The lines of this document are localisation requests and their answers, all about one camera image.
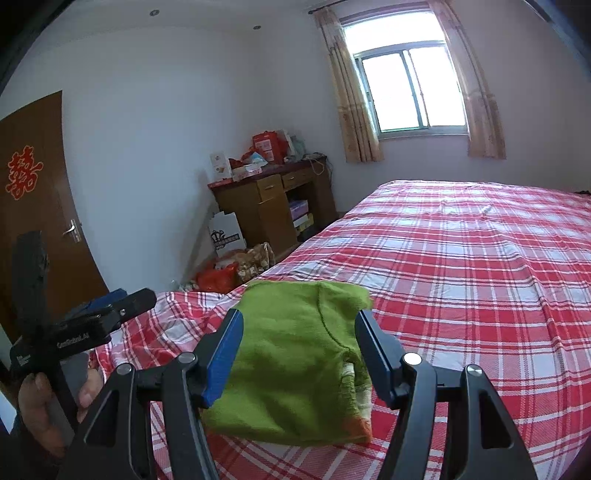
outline white paper bag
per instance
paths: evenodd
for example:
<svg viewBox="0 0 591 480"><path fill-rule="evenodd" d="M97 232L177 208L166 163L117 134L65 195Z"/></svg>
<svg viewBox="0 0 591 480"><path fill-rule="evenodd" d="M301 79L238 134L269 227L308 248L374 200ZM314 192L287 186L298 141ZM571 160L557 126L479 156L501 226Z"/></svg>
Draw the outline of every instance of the white paper bag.
<svg viewBox="0 0 591 480"><path fill-rule="evenodd" d="M209 235L212 237L218 257L222 257L232 250L246 248L246 242L235 213L226 215L224 212L220 212L214 216L209 221Z"/></svg>

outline finger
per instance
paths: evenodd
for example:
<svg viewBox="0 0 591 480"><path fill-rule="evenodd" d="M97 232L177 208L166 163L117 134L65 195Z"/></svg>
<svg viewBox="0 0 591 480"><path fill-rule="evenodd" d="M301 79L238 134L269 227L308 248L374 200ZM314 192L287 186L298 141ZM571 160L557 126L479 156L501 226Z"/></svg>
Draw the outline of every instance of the finger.
<svg viewBox="0 0 591 480"><path fill-rule="evenodd" d="M51 385L45 374L30 374L23 380L18 392L18 406L21 412L44 407L52 395Z"/></svg>
<svg viewBox="0 0 591 480"><path fill-rule="evenodd" d="M76 414L76 418L78 419L78 423L82 423L82 420L84 420L86 418L87 413L88 413L88 408L81 408L80 410L78 410L78 413Z"/></svg>
<svg viewBox="0 0 591 480"><path fill-rule="evenodd" d="M90 407L90 404L97 397L101 388L103 388L102 375L97 370L88 370L86 383L82 386L78 394L78 402L81 410Z"/></svg>
<svg viewBox="0 0 591 480"><path fill-rule="evenodd" d="M47 414L47 403L52 397L51 385L44 374L29 375L18 393L18 405L22 421L33 438L54 456L63 457L63 439Z"/></svg>

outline metal screw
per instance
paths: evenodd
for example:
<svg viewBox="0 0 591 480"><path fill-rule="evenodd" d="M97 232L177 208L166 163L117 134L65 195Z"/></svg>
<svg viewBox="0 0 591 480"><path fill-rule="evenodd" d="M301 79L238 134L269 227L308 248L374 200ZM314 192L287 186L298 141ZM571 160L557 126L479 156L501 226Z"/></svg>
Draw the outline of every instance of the metal screw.
<svg viewBox="0 0 591 480"><path fill-rule="evenodd" d="M189 364L195 360L195 355L191 352L183 352L177 358L182 364Z"/></svg>
<svg viewBox="0 0 591 480"><path fill-rule="evenodd" d="M423 359L421 358L421 356L418 353L407 353L406 355L404 355L402 357L402 359L408 363L409 365L418 365L419 363L421 363L423 361Z"/></svg>
<svg viewBox="0 0 591 480"><path fill-rule="evenodd" d="M120 366L117 367L117 373L119 375L127 375L128 373L131 372L131 365L130 364L121 364Z"/></svg>
<svg viewBox="0 0 591 480"><path fill-rule="evenodd" d="M482 375L482 368L480 368L478 365L468 365L466 370L468 370L470 375L474 375L475 377Z"/></svg>

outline wooden door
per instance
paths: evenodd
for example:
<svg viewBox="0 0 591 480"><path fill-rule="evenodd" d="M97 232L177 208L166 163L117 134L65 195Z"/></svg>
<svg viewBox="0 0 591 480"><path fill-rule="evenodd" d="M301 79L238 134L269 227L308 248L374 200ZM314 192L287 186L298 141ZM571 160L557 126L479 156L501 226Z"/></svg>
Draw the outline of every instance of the wooden door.
<svg viewBox="0 0 591 480"><path fill-rule="evenodd" d="M0 323L14 341L11 250L41 230L49 257L47 305L53 321L108 292L76 215L61 134L61 92L0 121Z"/></svg>

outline plaid bed cover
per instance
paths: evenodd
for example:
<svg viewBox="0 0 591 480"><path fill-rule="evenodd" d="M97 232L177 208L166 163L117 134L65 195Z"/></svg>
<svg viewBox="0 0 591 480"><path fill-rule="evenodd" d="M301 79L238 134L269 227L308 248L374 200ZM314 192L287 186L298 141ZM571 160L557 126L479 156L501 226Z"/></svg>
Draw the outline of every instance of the plaid bed cover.
<svg viewBox="0 0 591 480"><path fill-rule="evenodd" d="M591 197L500 184L395 181L289 258L267 280L362 285L374 316L433 365L481 365L528 446L540 479L557 479L591 430ZM166 293L97 350L120 363L166 364L192 350L239 300ZM300 448L211 435L221 478L368 480L378 476L396 414L375 397L367 445ZM445 442L438 408L425 479ZM171 476L161 406L155 457Z"/></svg>

